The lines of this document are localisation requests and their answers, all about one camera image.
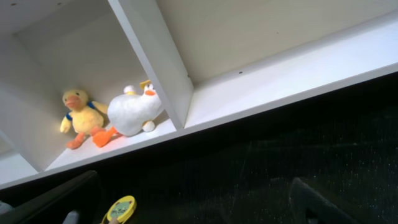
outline stuffed animal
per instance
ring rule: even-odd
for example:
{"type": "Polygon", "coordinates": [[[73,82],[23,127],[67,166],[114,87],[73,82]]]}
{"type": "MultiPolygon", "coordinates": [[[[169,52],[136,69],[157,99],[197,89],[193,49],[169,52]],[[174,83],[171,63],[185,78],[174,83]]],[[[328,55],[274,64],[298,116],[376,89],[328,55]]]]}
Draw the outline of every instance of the stuffed animal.
{"type": "Polygon", "coordinates": [[[70,149],[77,149],[83,144],[86,135],[94,136],[99,131],[105,131],[104,118],[100,112],[106,114],[108,106],[95,101],[89,101],[83,90],[68,90],[62,96],[62,101],[70,112],[63,118],[61,132],[67,133],[73,125],[77,136],[67,143],[70,149]]]}
{"type": "Polygon", "coordinates": [[[153,120],[163,111],[162,103],[154,86],[147,80],[140,83],[143,95],[137,95],[133,86],[124,89],[124,95],[115,97],[108,108],[108,117],[113,127],[94,135],[93,141],[98,147],[105,146],[114,134],[133,136],[143,130],[153,131],[153,120]]]}

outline yellow round object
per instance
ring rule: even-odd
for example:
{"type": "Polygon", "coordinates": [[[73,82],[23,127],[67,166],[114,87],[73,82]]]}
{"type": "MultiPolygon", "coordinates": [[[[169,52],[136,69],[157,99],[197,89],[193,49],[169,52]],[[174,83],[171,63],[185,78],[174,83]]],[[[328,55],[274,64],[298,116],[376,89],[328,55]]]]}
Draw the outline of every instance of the yellow round object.
{"type": "Polygon", "coordinates": [[[137,208],[136,199],[133,196],[125,196],[115,202],[104,216],[102,224],[109,223],[117,217],[119,223],[126,222],[137,208]]]}

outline orange beak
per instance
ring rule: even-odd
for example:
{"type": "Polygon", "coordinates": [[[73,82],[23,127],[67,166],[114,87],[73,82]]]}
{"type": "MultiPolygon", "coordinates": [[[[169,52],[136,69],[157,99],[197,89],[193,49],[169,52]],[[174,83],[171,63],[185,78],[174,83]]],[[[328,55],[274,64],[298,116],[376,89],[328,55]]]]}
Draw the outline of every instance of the orange beak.
{"type": "Polygon", "coordinates": [[[156,93],[155,93],[154,90],[147,90],[147,91],[145,91],[145,95],[153,96],[153,95],[155,95],[155,94],[156,94],[156,93]]]}
{"type": "Polygon", "coordinates": [[[79,96],[71,95],[68,96],[67,101],[65,102],[65,105],[69,108],[77,108],[80,105],[80,98],[79,96]]]}

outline white duck plush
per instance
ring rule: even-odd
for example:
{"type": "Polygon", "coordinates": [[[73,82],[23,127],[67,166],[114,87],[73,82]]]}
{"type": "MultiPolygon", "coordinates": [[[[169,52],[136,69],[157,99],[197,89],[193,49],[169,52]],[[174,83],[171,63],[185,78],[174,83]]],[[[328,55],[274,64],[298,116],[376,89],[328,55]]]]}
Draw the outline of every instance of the white duck plush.
{"type": "Polygon", "coordinates": [[[123,95],[113,98],[108,108],[113,127],[94,135],[93,141],[98,147],[109,143],[114,134],[133,136],[141,130],[155,129],[153,120],[163,111],[162,102],[150,80],[140,83],[140,87],[144,89],[143,95],[137,95],[133,86],[127,86],[123,95]]]}

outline yellow duck plush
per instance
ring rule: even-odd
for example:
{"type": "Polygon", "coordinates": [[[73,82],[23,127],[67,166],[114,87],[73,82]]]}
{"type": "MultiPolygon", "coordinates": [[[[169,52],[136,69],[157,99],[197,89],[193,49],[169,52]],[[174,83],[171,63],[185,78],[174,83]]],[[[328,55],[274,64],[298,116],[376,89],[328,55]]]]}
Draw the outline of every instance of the yellow duck plush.
{"type": "Polygon", "coordinates": [[[68,90],[63,94],[62,100],[71,112],[63,118],[60,130],[67,133],[73,125],[77,133],[76,138],[67,143],[68,148],[77,149],[83,144],[86,135],[94,136],[100,131],[105,131],[102,128],[104,118],[98,111],[106,114],[108,106],[89,101],[87,93],[83,90],[68,90]]]}

